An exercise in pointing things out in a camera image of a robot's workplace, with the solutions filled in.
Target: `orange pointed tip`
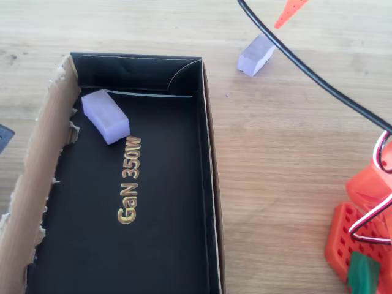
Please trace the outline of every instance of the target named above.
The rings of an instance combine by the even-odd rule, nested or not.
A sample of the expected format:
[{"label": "orange pointed tip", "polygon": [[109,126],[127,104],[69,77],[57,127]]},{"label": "orange pointed tip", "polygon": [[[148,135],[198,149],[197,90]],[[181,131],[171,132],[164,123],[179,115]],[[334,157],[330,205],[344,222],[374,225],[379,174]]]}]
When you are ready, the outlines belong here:
[{"label": "orange pointed tip", "polygon": [[275,22],[275,28],[279,29],[286,21],[290,19],[305,3],[307,0],[287,0],[283,13]]}]

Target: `wooden table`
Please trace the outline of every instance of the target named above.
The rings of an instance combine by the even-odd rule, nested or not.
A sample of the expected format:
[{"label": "wooden table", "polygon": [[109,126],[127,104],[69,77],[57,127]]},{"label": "wooden table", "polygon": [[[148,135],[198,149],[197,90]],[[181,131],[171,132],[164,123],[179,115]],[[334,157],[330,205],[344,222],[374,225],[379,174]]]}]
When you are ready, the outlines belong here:
[{"label": "wooden table", "polygon": [[[271,28],[285,0],[251,0]],[[392,121],[392,2],[309,2],[277,35],[322,77]],[[235,0],[0,0],[0,213],[48,79],[70,51],[202,56],[216,136],[227,293],[345,293],[323,250],[345,182],[381,130],[275,51],[250,78],[236,70],[259,34]]]}]

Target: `black cable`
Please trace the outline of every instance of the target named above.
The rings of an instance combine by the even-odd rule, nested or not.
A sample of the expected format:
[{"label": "black cable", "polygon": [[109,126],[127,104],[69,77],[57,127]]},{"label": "black cable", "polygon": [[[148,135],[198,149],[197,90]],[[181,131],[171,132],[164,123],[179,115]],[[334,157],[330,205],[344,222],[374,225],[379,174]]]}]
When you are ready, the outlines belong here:
[{"label": "black cable", "polygon": [[308,67],[304,62],[302,62],[298,57],[295,56],[256,16],[255,13],[249,8],[244,0],[238,0],[241,7],[246,12],[247,16],[255,23],[255,25],[264,33],[264,35],[271,40],[275,46],[277,46],[281,52],[283,52],[289,60],[291,60],[296,66],[298,66],[306,75],[308,75],[312,80],[314,80],[319,86],[321,86],[325,91],[330,93],[332,96],[346,104],[348,107],[354,109],[356,112],[372,121],[374,124],[381,127],[383,130],[387,130],[392,133],[392,126],[388,122],[384,121],[379,116],[375,115],[370,110],[364,108],[360,104],[356,103],[354,100],[350,99],[329,83],[323,80],[319,75],[317,75],[310,67]]},{"label": "black cable", "polygon": [[377,155],[377,162],[379,163],[379,167],[381,168],[381,170],[385,173],[389,173],[392,174],[392,168],[387,170],[384,165],[382,164],[382,160],[381,160],[381,155],[382,155],[382,151],[384,149],[385,143],[387,141],[387,139],[391,136],[390,133],[388,133],[388,135],[384,138],[384,140],[381,143],[381,148],[379,149],[379,153]]}]

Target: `lavender block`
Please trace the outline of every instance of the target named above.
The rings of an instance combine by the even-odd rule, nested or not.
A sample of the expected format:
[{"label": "lavender block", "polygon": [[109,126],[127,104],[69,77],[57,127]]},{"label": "lavender block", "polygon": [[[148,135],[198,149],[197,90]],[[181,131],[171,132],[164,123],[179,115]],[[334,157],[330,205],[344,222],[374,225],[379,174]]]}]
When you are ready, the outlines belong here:
[{"label": "lavender block", "polygon": [[237,63],[237,69],[253,77],[269,60],[275,45],[263,34],[259,35],[241,53]]},{"label": "lavender block", "polygon": [[81,102],[85,115],[104,136],[108,145],[130,135],[127,116],[105,90],[85,95]]}]

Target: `cardboard box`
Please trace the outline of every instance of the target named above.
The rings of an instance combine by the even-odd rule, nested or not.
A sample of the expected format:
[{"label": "cardboard box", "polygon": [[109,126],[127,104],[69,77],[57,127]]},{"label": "cardboard box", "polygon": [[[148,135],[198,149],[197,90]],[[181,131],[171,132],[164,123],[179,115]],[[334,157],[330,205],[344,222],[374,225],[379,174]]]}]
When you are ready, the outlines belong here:
[{"label": "cardboard box", "polygon": [[[130,122],[112,145],[78,99],[102,88]],[[213,139],[201,58],[72,53],[0,222],[0,293],[225,293]]]}]

